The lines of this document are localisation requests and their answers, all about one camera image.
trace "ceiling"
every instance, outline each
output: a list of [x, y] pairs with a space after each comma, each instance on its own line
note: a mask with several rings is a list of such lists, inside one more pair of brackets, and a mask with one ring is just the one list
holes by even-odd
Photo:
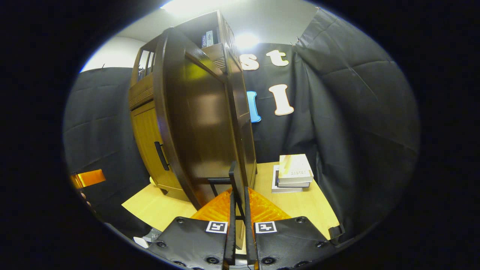
[[148, 42], [168, 27], [217, 9], [222, 12], [235, 36], [251, 33], [258, 37], [259, 42], [281, 44], [297, 42], [296, 37], [302, 35], [317, 12], [313, 4], [304, 0], [198, 0], [176, 13], [159, 8], [116, 36]]

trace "book stack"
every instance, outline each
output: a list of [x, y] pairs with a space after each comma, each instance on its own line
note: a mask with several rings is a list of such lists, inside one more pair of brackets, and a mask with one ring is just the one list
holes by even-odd
[[272, 193], [302, 192], [313, 181], [313, 173], [305, 154], [282, 155], [274, 166]]
[[202, 48], [212, 46], [217, 43], [220, 43], [220, 30], [218, 27], [216, 28], [215, 32], [210, 30], [202, 36]]

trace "orange mesh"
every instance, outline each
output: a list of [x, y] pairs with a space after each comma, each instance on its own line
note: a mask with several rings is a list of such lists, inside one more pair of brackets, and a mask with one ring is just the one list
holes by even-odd
[[203, 221], [229, 222], [230, 219], [230, 193], [232, 188], [218, 194], [190, 218]]
[[[230, 219], [230, 193], [232, 189], [228, 189], [209, 201], [194, 215], [192, 219], [203, 221], [223, 221], [229, 222]], [[250, 197], [250, 214], [252, 218], [252, 228], [254, 228], [254, 222], [263, 221], [279, 221], [284, 219], [290, 219], [287, 213], [278, 208], [275, 204], [262, 196], [260, 193], [248, 188], [248, 194]]]
[[250, 197], [250, 214], [253, 230], [254, 222], [279, 221], [291, 218], [282, 209], [253, 189], [248, 188], [248, 194]]
[[91, 172], [83, 172], [71, 176], [75, 188], [83, 188], [89, 185], [97, 184], [105, 181], [105, 176], [102, 170], [95, 170]]

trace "book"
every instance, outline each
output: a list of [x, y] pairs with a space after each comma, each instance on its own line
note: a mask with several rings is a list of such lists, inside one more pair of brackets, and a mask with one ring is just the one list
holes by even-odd
[[279, 187], [278, 186], [278, 165], [273, 166], [272, 176], [272, 193], [290, 193], [290, 192], [302, 192], [301, 187]]
[[210, 31], [207, 31], [206, 36], [207, 36], [207, 47], [208, 47], [208, 46], [212, 46], [212, 45], [214, 44], [213, 31], [211, 31], [211, 30], [210, 30]]
[[305, 154], [280, 156], [278, 180], [282, 184], [305, 183], [313, 180], [313, 172]]
[[207, 35], [202, 36], [202, 48], [207, 47]]
[[310, 182], [304, 182], [304, 183], [280, 183], [278, 182], [278, 187], [309, 187]]

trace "letter cutout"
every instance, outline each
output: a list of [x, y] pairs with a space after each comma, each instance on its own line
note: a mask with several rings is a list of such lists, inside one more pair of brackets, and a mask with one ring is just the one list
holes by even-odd
[[290, 106], [287, 98], [287, 87], [287, 85], [276, 85], [268, 89], [268, 91], [273, 93], [273, 97], [275, 98], [275, 115], [286, 115], [293, 112], [293, 107]]
[[243, 70], [256, 70], [260, 67], [260, 64], [255, 61], [257, 57], [253, 54], [240, 55], [241, 68]]
[[247, 91], [248, 107], [250, 108], [250, 120], [252, 121], [252, 123], [260, 122], [260, 120], [262, 119], [257, 112], [257, 105], [255, 104], [256, 96], [257, 92]]
[[277, 49], [267, 53], [270, 56], [272, 64], [275, 66], [283, 67], [288, 65], [288, 60], [282, 60], [282, 56], [286, 56], [284, 52], [279, 52]]

